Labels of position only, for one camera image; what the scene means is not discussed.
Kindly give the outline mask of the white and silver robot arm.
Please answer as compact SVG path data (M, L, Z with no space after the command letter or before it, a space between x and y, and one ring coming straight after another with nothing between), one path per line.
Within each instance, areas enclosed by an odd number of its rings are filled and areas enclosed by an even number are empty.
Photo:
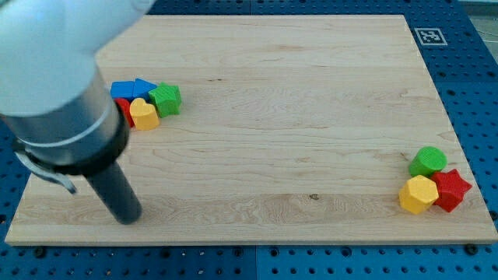
M142 18L150 0L1 3L1 117L31 170L92 174L128 140L96 53Z

